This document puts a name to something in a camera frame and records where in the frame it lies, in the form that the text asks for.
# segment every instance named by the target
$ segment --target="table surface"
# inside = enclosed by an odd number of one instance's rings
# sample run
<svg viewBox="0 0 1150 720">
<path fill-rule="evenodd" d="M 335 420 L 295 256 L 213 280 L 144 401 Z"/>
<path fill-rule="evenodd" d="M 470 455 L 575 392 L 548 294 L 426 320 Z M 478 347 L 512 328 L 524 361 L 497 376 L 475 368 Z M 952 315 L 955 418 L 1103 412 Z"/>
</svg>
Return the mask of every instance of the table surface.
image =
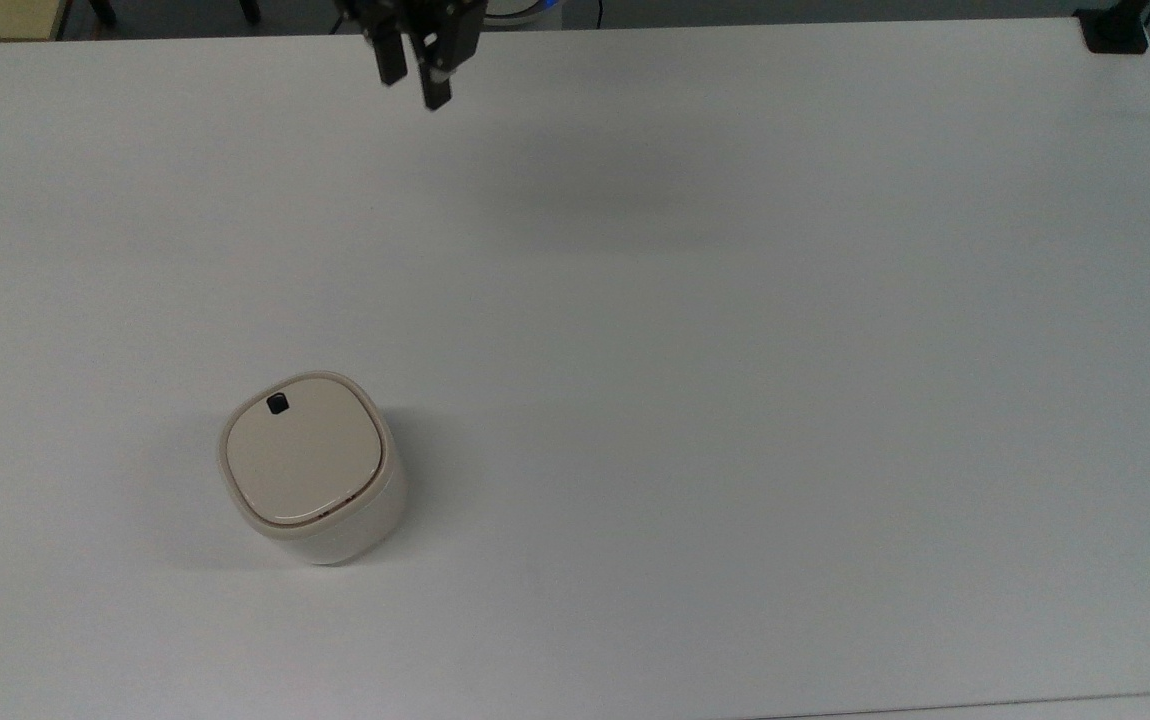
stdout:
<svg viewBox="0 0 1150 720">
<path fill-rule="evenodd" d="M 1150 692 L 1150 54 L 1073 20 L 0 46 L 0 717 Z M 215 443 L 350 375 L 343 568 Z"/>
<path fill-rule="evenodd" d="M 851 720 L 1150 720 L 1150 696 L 949 707 L 850 715 Z"/>
</svg>

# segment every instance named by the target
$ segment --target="beige lid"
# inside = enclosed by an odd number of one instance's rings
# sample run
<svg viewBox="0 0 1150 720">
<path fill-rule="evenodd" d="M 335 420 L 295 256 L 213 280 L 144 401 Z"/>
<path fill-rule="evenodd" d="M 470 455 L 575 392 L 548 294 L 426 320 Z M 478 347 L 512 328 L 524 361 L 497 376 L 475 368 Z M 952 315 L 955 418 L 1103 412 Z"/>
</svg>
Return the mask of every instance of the beige lid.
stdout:
<svg viewBox="0 0 1150 720">
<path fill-rule="evenodd" d="M 351 388 L 324 375 L 269 389 L 228 429 L 229 477 L 268 523 L 309 523 L 363 491 L 379 468 L 377 423 Z"/>
</svg>

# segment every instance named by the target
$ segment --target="floor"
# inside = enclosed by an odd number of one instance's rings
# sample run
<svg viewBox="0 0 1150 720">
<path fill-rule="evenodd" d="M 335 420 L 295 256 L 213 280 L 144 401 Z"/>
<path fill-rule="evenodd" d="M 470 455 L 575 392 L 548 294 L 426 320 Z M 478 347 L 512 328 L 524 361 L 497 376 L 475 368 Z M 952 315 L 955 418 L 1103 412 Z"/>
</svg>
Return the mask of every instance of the floor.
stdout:
<svg viewBox="0 0 1150 720">
<path fill-rule="evenodd" d="M 112 0 L 117 28 L 99 26 L 86 0 L 72 0 L 62 40 L 150 37 L 324 35 L 336 20 L 332 0 L 259 0 L 263 20 L 250 26 L 237 0 Z M 601 0 L 604 28 L 722 26 L 722 24 L 1068 17 L 1079 6 L 1110 0 Z M 598 0 L 567 0 L 566 29 L 593 28 Z M 354 33 L 354 26 L 342 32 Z"/>
</svg>

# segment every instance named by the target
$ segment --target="white container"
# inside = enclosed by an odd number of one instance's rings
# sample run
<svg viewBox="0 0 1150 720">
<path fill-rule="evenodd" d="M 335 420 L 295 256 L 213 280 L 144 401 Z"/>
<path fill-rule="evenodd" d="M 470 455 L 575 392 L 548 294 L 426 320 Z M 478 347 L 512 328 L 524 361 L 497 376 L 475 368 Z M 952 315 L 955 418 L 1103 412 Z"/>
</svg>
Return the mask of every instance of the white container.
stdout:
<svg viewBox="0 0 1150 720">
<path fill-rule="evenodd" d="M 363 389 L 305 373 L 238 407 L 218 465 L 241 518 L 315 565 L 360 556 L 401 519 L 406 475 Z"/>
</svg>

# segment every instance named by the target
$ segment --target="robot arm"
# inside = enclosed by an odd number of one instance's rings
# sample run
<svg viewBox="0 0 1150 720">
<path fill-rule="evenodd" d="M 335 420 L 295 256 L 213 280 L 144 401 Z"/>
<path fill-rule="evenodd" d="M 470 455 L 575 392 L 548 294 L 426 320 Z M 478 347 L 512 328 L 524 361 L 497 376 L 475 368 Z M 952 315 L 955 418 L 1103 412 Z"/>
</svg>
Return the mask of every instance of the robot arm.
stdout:
<svg viewBox="0 0 1150 720">
<path fill-rule="evenodd" d="M 336 0 L 336 5 L 343 17 L 360 24 L 384 85 L 406 77 L 402 35 L 411 38 L 429 110 L 451 100 L 451 74 L 478 49 L 486 15 L 486 0 Z"/>
</svg>

